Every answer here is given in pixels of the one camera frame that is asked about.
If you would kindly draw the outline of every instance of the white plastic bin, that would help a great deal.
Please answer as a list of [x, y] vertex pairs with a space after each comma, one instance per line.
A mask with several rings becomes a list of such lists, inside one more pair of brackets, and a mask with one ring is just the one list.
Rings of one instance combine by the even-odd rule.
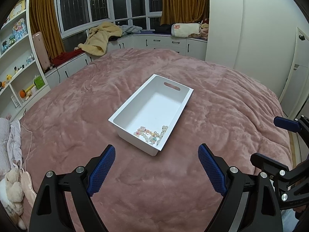
[[[110, 118], [118, 135], [151, 156], [164, 147], [186, 106], [193, 89], [153, 74]], [[161, 133], [168, 126], [160, 143], [147, 143], [133, 135], [141, 126]]]

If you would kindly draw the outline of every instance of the orange toy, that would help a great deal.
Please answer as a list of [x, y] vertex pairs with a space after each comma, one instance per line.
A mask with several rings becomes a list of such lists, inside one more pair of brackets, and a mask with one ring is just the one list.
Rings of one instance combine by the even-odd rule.
[[20, 97], [21, 97], [22, 99], [26, 97], [26, 92], [25, 92], [25, 90], [21, 90], [21, 91], [20, 91]]

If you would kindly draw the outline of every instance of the pillow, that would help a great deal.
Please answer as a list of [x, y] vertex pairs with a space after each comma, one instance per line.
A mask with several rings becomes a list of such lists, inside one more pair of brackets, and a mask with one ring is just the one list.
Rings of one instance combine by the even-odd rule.
[[0, 176], [11, 170], [9, 157], [7, 156], [7, 141], [10, 134], [10, 121], [0, 118]]

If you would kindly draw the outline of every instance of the white wall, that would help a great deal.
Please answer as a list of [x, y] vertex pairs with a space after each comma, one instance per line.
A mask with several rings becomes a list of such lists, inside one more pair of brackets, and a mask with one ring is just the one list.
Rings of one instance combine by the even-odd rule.
[[309, 24], [293, 0], [244, 0], [234, 69], [279, 97], [291, 68], [297, 26], [309, 33]]
[[209, 26], [206, 61], [234, 67], [278, 97], [291, 68], [296, 27], [309, 34], [293, 0], [210, 0]]
[[233, 68], [243, 17], [243, 0], [210, 0], [206, 61]]

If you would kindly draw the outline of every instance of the bed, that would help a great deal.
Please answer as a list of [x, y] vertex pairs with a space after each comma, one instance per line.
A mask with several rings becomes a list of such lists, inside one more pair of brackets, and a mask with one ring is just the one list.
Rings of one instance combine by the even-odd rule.
[[[121, 139], [108, 118], [154, 73], [194, 92], [152, 157]], [[33, 132], [27, 171], [38, 191], [47, 171], [71, 172], [112, 144], [115, 163], [92, 197], [110, 232], [204, 231], [221, 196], [198, 160], [198, 146], [206, 143], [244, 173], [258, 173], [249, 160], [255, 152], [291, 167], [288, 132], [273, 125], [282, 114], [272, 91], [235, 70], [170, 50], [118, 50], [55, 87], [21, 119]], [[22, 128], [21, 136], [25, 158], [31, 134]], [[67, 201], [76, 231], [83, 231], [70, 195]], [[30, 215], [25, 200], [27, 225]]]

